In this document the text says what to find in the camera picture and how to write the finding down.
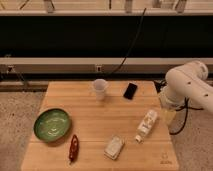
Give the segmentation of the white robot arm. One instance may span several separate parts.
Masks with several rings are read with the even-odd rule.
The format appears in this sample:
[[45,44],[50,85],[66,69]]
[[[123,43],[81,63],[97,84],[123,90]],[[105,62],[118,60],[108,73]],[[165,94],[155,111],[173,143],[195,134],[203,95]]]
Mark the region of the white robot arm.
[[169,125],[175,110],[189,98],[213,114],[213,87],[206,83],[208,68],[201,61],[192,61],[170,69],[166,75],[166,86],[159,93],[163,108],[163,119]]

